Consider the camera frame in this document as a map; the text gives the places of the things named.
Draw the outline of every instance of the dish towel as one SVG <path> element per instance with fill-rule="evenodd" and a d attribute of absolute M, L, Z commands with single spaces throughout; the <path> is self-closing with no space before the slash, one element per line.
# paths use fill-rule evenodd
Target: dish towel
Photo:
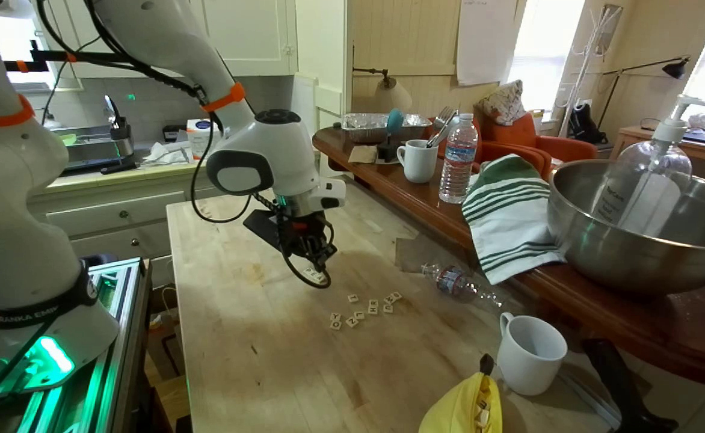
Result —
<path fill-rule="evenodd" d="M 518 153 L 486 163 L 462 204 L 479 266 L 492 284 L 563 263 L 547 224 L 550 183 Z"/>

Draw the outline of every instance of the metal mixing bowl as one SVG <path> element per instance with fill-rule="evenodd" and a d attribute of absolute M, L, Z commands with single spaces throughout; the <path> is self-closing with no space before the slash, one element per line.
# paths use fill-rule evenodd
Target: metal mixing bowl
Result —
<path fill-rule="evenodd" d="M 705 178 L 693 178 L 657 239 L 604 224 L 591 204 L 606 160 L 574 160 L 556 170 L 550 228 L 565 259 L 603 286 L 662 296 L 705 286 Z"/>

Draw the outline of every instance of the tile backsplash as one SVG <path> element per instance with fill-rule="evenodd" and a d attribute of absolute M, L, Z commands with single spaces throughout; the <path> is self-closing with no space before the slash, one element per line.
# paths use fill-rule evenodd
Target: tile backsplash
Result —
<path fill-rule="evenodd" d="M 245 83 L 256 112 L 292 105 L 292 77 L 243 77 L 239 81 Z M 185 117 L 204 116 L 196 98 L 149 77 L 82 80 L 79 91 L 56 93 L 52 112 L 67 128 L 103 124 L 108 123 L 103 93 L 111 93 L 119 110 L 131 121 L 137 145 L 157 142 L 165 124 L 185 124 Z M 48 93 L 30 93 L 40 117 L 47 98 Z"/>

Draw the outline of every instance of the butcher block counter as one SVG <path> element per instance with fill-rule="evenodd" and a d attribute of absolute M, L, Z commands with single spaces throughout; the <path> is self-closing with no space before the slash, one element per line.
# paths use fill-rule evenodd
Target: butcher block counter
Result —
<path fill-rule="evenodd" d="M 242 204 L 201 201 L 213 217 Z M 242 222 L 214 227 L 190 204 L 170 207 L 196 431 L 415 433 L 482 353 L 496 357 L 499 311 L 445 298 L 396 265 L 396 242 L 420 239 L 407 217 L 350 183 L 346 204 L 328 219 L 339 253 L 331 259 L 333 286 L 320 290 Z M 333 312 L 355 314 L 396 290 L 403 301 L 391 314 L 331 328 Z M 503 412 L 506 431 L 610 431 L 563 379 L 534 399 L 506 391 Z"/>

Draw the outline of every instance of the white cabinet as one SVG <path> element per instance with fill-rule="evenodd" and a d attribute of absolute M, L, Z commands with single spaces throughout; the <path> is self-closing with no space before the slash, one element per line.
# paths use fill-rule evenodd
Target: white cabinet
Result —
<path fill-rule="evenodd" d="M 297 71 L 293 0 L 204 0 L 204 19 L 234 74 Z"/>
<path fill-rule="evenodd" d="M 201 19 L 201 28 L 221 53 L 237 77 L 273 77 L 297 71 L 297 4 L 293 0 L 185 0 Z M 84 0 L 54 0 L 61 35 L 88 51 L 111 53 L 97 40 Z M 142 77 L 139 71 L 99 68 L 88 63 L 72 64 L 78 77 Z"/>
<path fill-rule="evenodd" d="M 30 210 L 61 227 L 79 258 L 165 258 L 172 255 L 167 204 L 189 199 L 190 176 L 194 166 L 71 176 L 35 194 Z M 201 172 L 197 198 L 207 194 L 216 191 Z"/>

